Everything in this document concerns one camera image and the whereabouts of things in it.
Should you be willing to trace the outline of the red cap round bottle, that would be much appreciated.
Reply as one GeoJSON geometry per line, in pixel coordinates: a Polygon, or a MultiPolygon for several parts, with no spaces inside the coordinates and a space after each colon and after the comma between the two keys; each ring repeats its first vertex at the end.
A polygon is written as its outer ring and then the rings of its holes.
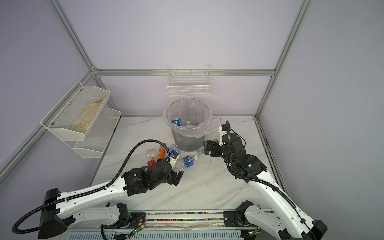
{"type": "Polygon", "coordinates": [[[156,163],[157,163],[157,160],[156,160],[156,158],[154,158],[154,159],[151,159],[147,162],[147,166],[151,167],[151,166],[155,165],[156,163]]]}

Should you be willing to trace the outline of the crushed clear round bottle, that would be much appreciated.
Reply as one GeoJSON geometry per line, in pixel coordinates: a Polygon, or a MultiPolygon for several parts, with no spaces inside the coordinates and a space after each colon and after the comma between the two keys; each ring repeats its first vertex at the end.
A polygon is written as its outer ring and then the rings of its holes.
{"type": "Polygon", "coordinates": [[[147,161],[157,160],[158,149],[148,149],[145,152],[145,158],[147,161]]]}

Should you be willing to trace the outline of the clear bottle white cap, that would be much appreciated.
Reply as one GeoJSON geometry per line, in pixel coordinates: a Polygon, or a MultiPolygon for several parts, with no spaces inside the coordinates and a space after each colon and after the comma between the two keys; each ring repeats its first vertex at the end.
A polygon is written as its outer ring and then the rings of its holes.
{"type": "Polygon", "coordinates": [[[204,155],[205,154],[205,148],[204,146],[201,146],[197,149],[197,155],[204,155]]]}

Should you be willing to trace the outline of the orange label juice bottle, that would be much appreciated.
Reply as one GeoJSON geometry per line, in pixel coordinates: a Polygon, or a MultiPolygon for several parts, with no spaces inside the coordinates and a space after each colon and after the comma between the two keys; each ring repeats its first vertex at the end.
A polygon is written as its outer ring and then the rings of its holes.
{"type": "Polygon", "coordinates": [[[167,157],[168,157],[168,149],[165,148],[164,146],[159,146],[157,158],[166,160],[167,157]]]}

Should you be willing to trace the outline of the crushed bottle blue label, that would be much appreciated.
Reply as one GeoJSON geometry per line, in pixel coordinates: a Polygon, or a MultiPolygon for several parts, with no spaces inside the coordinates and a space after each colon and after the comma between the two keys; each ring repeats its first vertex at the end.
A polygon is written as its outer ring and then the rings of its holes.
{"type": "Polygon", "coordinates": [[[181,153],[181,150],[179,148],[179,146],[173,144],[173,145],[170,145],[168,147],[168,150],[170,152],[170,158],[171,159],[174,159],[174,160],[177,160],[180,156],[180,153],[181,153]]]}

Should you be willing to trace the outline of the blue cap water bottle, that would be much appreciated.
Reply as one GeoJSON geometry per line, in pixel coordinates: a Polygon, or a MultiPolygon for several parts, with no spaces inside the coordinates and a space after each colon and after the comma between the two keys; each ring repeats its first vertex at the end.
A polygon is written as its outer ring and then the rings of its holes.
{"type": "Polygon", "coordinates": [[[172,116],[171,117],[171,123],[177,126],[183,125],[183,120],[180,116],[172,116]]]}

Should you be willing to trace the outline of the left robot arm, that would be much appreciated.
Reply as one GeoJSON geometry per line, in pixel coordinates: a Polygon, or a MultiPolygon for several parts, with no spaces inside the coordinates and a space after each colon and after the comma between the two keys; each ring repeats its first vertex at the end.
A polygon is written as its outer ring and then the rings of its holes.
{"type": "Polygon", "coordinates": [[[128,206],[123,203],[104,208],[99,205],[143,194],[165,183],[177,186],[184,171],[175,172],[174,165],[175,161],[160,159],[152,166],[131,169],[118,175],[113,183],[106,182],[74,192],[62,193],[58,189],[47,191],[38,238],[53,238],[75,227],[102,225],[107,229],[122,229],[138,226],[144,221],[145,214],[131,215],[128,206]]]}

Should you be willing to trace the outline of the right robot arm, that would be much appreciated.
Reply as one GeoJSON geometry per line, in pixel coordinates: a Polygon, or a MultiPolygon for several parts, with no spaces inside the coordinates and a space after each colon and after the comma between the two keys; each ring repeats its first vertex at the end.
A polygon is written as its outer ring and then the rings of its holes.
{"type": "Polygon", "coordinates": [[[246,152],[242,138],[236,133],[220,133],[217,141],[204,141],[205,155],[222,158],[227,170],[237,180],[252,186],[270,205],[275,216],[254,207],[250,201],[237,208],[241,225],[255,225],[277,240],[320,240],[328,228],[302,211],[277,184],[266,165],[246,152]]]}

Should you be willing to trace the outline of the grey mesh waste bin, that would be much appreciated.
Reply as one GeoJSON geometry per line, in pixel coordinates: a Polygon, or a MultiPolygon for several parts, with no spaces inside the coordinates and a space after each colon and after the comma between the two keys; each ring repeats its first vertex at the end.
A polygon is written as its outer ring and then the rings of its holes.
{"type": "Polygon", "coordinates": [[[209,133],[211,108],[203,101],[185,97],[173,101],[162,114],[181,150],[192,152],[203,146],[209,133]]]}

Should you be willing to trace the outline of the clear plastic bin liner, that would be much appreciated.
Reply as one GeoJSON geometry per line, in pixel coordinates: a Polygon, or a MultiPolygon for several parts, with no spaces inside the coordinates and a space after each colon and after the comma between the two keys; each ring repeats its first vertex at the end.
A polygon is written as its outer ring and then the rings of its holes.
{"type": "Polygon", "coordinates": [[[162,117],[172,131],[188,138],[201,138],[208,133],[212,110],[208,104],[197,98],[185,97],[170,103],[162,117]],[[183,125],[172,124],[172,116],[180,116],[183,125]]]}

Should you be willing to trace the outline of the white mesh lower shelf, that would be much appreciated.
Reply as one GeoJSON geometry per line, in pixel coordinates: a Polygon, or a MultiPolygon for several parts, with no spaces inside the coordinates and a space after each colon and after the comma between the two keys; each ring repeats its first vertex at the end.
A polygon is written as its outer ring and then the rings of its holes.
{"type": "Polygon", "coordinates": [[[85,140],[76,142],[72,149],[84,159],[101,158],[120,118],[120,111],[105,107],[92,125],[85,140]]]}

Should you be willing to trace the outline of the beige cloth in shelf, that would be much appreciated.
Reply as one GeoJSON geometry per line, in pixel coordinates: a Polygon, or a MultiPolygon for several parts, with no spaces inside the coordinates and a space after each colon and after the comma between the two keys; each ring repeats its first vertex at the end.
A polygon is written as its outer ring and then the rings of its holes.
{"type": "Polygon", "coordinates": [[[71,125],[70,130],[85,134],[105,99],[106,98],[93,99],[86,104],[81,114],[71,125]]]}

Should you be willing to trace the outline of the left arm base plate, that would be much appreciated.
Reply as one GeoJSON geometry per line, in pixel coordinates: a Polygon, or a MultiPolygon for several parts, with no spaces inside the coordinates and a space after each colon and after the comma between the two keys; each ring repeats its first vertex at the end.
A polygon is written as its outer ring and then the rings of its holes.
{"type": "Polygon", "coordinates": [[[127,215],[120,215],[118,221],[111,225],[113,229],[135,229],[139,223],[144,223],[147,214],[145,212],[128,213],[127,215]]]}

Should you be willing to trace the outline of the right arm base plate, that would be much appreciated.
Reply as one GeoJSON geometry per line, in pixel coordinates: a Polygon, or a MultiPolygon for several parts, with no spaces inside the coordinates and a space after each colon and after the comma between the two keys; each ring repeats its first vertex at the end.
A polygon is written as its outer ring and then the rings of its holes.
{"type": "Polygon", "coordinates": [[[243,211],[224,211],[225,227],[248,227],[249,222],[243,211]]]}

